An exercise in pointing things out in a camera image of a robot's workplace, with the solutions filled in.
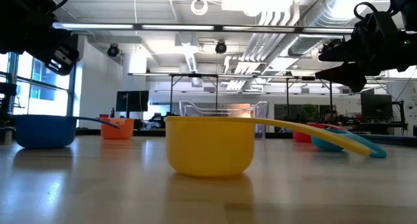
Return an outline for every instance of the table surface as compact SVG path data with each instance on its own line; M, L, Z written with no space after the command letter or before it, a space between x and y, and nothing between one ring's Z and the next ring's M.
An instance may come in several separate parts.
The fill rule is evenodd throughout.
M0 146L0 223L415 223L417 150L386 159L257 141L240 176L182 176L165 139L77 137L60 150Z

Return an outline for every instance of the security camera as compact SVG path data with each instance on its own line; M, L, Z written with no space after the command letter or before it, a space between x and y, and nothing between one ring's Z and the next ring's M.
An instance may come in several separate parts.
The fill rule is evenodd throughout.
M110 57L116 57L119 54L119 45L118 44L110 44L110 48L107 50L107 54Z
M216 45L216 53L223 54L227 51L227 46L224 41L218 41Z

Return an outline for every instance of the teal handle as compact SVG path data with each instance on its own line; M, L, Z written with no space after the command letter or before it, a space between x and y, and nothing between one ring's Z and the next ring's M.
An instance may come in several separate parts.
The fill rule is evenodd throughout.
M359 143L369 147L370 149L374 150L374 152L371 152L371 154L369 155L372 158L385 158L386 157L386 152L382 148L380 148L375 143L372 143L371 141L369 141L369 140L367 140L363 137L360 137L359 135L348 132L347 130L346 131L335 130L335 129L325 129L325 130L327 130L329 132L341 134L345 137L348 137L349 139L355 140L356 142L359 142Z
M108 126L112 126L112 127L116 128L116 129L120 129L120 127L118 127L118 126L116 126L116 125L114 125L112 123L105 122L105 121L99 120L99 119L94 119L94 118L91 118L91 117L71 117L71 118L73 118L75 120L90 120L90 121L95 121L95 122L99 122L99 123L102 123L102 124L106 124Z
M386 152L379 147L378 145L376 145L375 143L372 143L371 141L356 135L354 133L349 132L346 137L348 137L349 139L353 139L367 147L369 147L370 149L374 150L374 152L371 152L371 154L369 155L370 157L373 158L385 158L386 157Z

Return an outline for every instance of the red bowl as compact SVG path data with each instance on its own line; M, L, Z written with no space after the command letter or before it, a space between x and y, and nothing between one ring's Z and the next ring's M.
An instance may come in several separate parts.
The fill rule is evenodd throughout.
M307 123L309 126L314 126L317 128L331 128L337 130L346 130L339 126L333 126L331 124L315 124L315 123ZM293 131L293 139L297 143L311 143L311 136L305 133Z

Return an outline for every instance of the desk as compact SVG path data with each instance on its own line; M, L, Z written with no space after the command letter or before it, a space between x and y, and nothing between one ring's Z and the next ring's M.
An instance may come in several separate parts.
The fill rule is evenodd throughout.
M388 135L388 128L402 127L405 127L402 123L360 123L358 131L371 132L371 134Z

